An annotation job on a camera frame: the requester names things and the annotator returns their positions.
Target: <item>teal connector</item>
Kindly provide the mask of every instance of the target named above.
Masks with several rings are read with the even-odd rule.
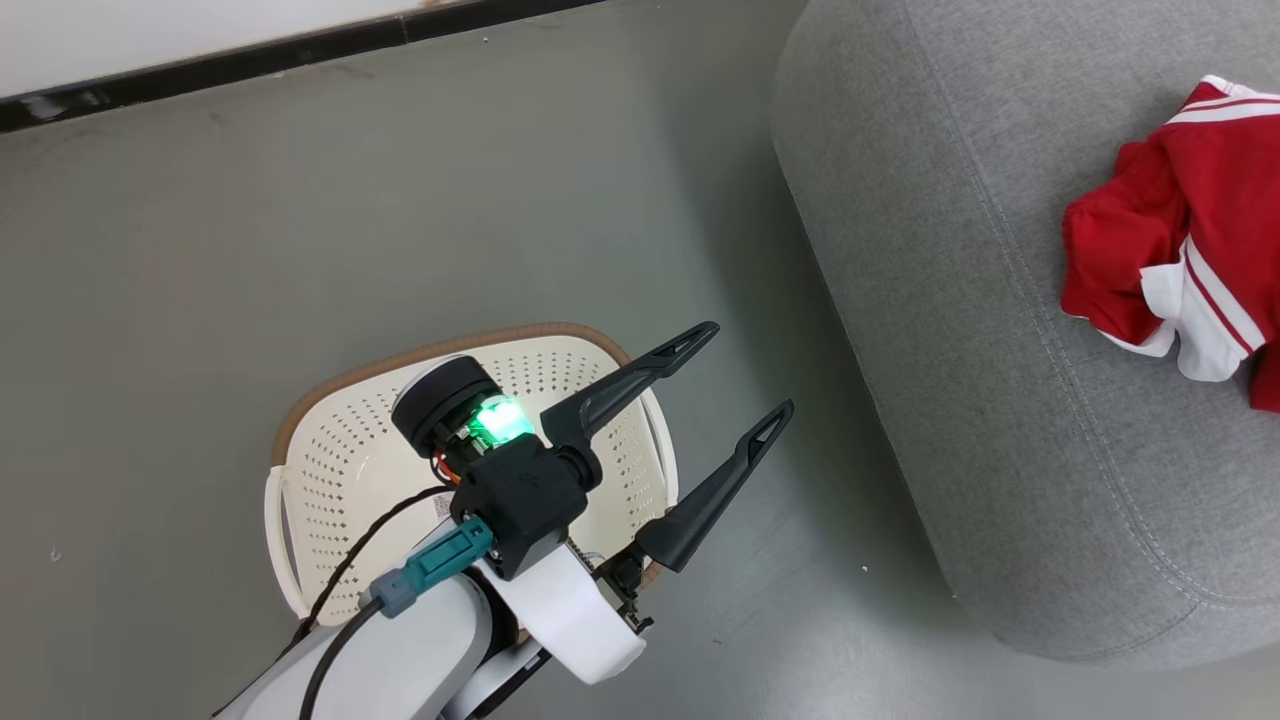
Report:
[[[383,598],[383,615],[394,618],[420,594],[470,568],[492,547],[493,530],[480,518],[471,518],[410,557],[403,568],[374,580],[369,592]]]

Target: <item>floor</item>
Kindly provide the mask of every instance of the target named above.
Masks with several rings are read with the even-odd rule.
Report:
[[[1275,716],[1280,648],[1105,673],[955,606],[769,146],[803,3],[659,3],[0,137],[6,715],[198,717],[271,661],[261,489],[311,386],[486,328],[643,351],[714,319],[658,387],[686,483],[777,400],[795,423],[646,591],[626,674],[553,665],[498,717]]]

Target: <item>white laundry basket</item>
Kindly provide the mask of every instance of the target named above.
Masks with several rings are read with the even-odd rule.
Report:
[[[275,578],[298,618],[310,614],[334,566],[374,520],[440,484],[392,427],[390,407],[403,383],[456,355],[475,357],[504,393],[520,400],[539,436],[543,410],[627,361],[602,333],[556,323],[431,345],[311,391],[276,436],[264,507]],[[678,487],[671,436],[652,391],[595,436],[591,448],[604,480],[588,496],[586,512],[570,527],[570,538],[598,562],[675,505]],[[448,515],[452,497],[419,503],[374,536],[329,597],[320,624],[351,618],[361,591]]]

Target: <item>gray ottoman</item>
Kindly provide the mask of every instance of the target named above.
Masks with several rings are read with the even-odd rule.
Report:
[[[814,0],[791,37],[783,170],[938,562],[1015,648],[1158,669],[1280,639],[1280,416],[1247,370],[1188,380],[1057,305],[1068,202],[1201,76],[1280,91],[1277,13]]]

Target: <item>red and white garment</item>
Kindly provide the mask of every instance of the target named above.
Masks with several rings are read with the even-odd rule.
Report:
[[[1208,76],[1062,223],[1062,310],[1125,350],[1220,382],[1280,336],[1280,95]],[[1280,351],[1254,407],[1280,411]]]

